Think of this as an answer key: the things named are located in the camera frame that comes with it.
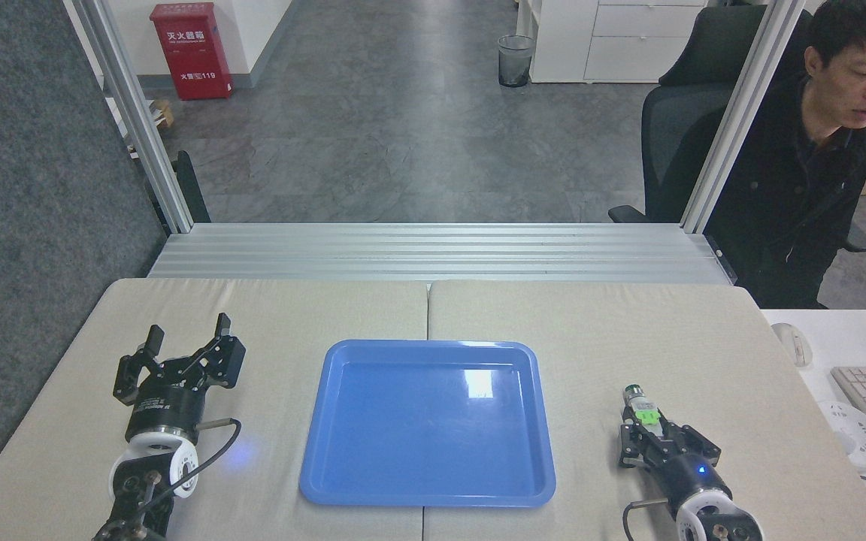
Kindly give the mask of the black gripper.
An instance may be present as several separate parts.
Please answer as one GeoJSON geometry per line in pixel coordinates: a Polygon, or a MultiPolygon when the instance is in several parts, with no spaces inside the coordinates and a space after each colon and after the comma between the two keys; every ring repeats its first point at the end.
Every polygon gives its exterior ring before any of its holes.
{"type": "Polygon", "coordinates": [[[177,381],[164,376],[157,355],[165,332],[151,325],[147,339],[131,355],[121,357],[116,372],[113,395],[120,403],[132,407],[125,440],[139,434],[172,434],[196,444],[206,388],[236,386],[245,356],[245,345],[231,333],[231,319],[226,313],[217,317],[216,332],[205,346],[188,358],[179,360],[177,381]],[[146,367],[151,376],[140,385],[140,373],[146,367]]]}
{"type": "Polygon", "coordinates": [[[685,501],[701,490],[722,491],[732,499],[731,489],[715,470],[721,449],[691,425],[670,422],[659,409],[622,411],[619,429],[619,466],[657,466],[657,485],[676,518],[685,501]]]}

